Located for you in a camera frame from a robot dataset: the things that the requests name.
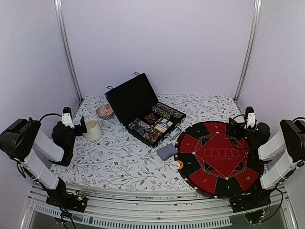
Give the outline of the white dealer button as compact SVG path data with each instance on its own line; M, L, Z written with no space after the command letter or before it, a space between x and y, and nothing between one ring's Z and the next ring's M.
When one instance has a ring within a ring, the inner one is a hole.
M169 164L169 167L171 170L178 170L180 168L180 163L179 161L172 161L170 164Z

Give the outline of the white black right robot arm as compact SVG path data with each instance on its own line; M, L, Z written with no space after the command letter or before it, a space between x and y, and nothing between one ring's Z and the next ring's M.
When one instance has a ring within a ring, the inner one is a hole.
M228 135L243 134L250 146L243 146L256 166L265 166L270 162L274 165L263 170L263 174L254 186L244 193L230 197L229 202L234 213L244 212L244 217L252 225L261 224L273 216L267 216L270 211L270 195L277 191L284 200L284 193L279 185L286 181L297 169L305 164L305 119L297 117L293 120L280 121L280 130L270 136L270 128L265 123L252 125L250 116L245 122L238 123L233 118L229 120Z

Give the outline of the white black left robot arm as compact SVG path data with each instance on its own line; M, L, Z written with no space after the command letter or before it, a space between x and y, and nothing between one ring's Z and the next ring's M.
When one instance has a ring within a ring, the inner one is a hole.
M18 119L1 133L0 148L21 166L19 171L23 176L29 175L47 192L47 204L84 212L88 201L86 195L81 191L69 194L65 182L46 167L35 151L41 151L51 163L67 167L73 157L76 137L86 132L84 118L74 125L69 112L61 115L51 137L41 130L41 120Z

